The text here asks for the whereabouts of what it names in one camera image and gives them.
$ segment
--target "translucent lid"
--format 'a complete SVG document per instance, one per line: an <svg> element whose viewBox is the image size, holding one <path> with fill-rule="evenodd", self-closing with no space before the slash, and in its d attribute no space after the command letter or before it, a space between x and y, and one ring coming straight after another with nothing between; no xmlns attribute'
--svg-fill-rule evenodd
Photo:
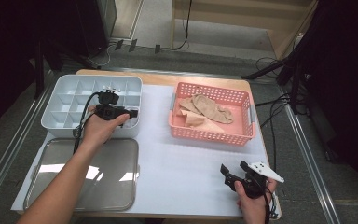
<svg viewBox="0 0 358 224"><path fill-rule="evenodd" d="M35 167L24 201L27 209L71 158L74 139L53 139ZM109 140L94 157L78 197L75 211L117 211L132 206L138 169L138 143L133 139Z"/></svg>

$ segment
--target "forearm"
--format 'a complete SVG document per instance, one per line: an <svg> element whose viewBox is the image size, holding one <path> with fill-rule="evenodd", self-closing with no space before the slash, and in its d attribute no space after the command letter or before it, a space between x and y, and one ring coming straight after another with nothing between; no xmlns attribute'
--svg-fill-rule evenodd
<svg viewBox="0 0 358 224"><path fill-rule="evenodd" d="M80 145L19 223L68 223L95 151Z"/></svg>

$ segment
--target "person's left hand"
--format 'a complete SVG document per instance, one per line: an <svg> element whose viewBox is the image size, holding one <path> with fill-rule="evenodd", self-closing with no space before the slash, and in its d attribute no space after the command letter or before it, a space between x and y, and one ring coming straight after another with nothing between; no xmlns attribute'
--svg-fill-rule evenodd
<svg viewBox="0 0 358 224"><path fill-rule="evenodd" d="M88 111L93 111L95 106L90 106ZM123 124L130 115L123 114L116 119L104 120L97 115L91 115L84 128L84 137L82 144L87 144L90 148L98 149L111 136L118 125Z"/></svg>

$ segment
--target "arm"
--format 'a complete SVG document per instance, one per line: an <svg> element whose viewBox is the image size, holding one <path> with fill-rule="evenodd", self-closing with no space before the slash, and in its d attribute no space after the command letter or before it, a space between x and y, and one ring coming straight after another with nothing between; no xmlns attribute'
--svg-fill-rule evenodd
<svg viewBox="0 0 358 224"><path fill-rule="evenodd" d="M125 114L106 121L91 116L77 152L25 211L18 223L68 223L92 158L113 130L128 118L129 115Z"/></svg>
<svg viewBox="0 0 358 224"><path fill-rule="evenodd" d="M259 197L257 199L249 198L246 193L243 185L240 181L235 181L235 190L240 197L237 202L237 205L241 208L243 213L243 220L247 224L263 224L265 223L266 218L266 201L264 197ZM269 192L274 192L277 187L277 182L271 178L268 178L267 188ZM271 201L271 194L267 192L268 202Z"/></svg>

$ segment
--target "gray carpet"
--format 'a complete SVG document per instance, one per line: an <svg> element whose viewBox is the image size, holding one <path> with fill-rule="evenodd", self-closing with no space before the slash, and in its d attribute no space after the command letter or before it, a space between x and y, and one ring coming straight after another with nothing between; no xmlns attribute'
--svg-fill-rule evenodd
<svg viewBox="0 0 358 224"><path fill-rule="evenodd" d="M63 57L64 68L56 72L73 74L81 66L67 57ZM106 55L93 59L100 63L107 61ZM194 53L163 51L154 54L153 49L141 49L129 53L128 47L118 51L111 51L111 62L102 69L136 68L160 71L176 71L209 74L215 77L240 79L240 75L249 75L256 71L255 61L238 58L224 58L200 55ZM255 103L274 100L281 95L279 87L273 79L264 76L251 81L251 88ZM25 116L33 101L34 85L30 86L17 102L0 119L0 158L2 157L11 137L16 132L22 118ZM269 117L270 105L256 108L260 123ZM1 188L0 188L0 223L13 223L20 215L10 211L22 181L26 176L46 136L47 131L41 126L40 119L44 108L38 114L31 131L22 143L20 152L14 160ZM358 222L358 174L346 164L332 164L324 157L323 145L314 130L310 118L298 116L304 133L306 134L318 167L323 174L324 181L336 203L338 215L342 223ZM277 144L277 172L285 178L285 183L278 187L278 196L282 207L282 218L274 223L326 223L324 211L319 202L315 188L303 156L299 150L296 136L283 110L273 119L274 133ZM269 125L262 129L268 158L273 163L272 132Z"/></svg>

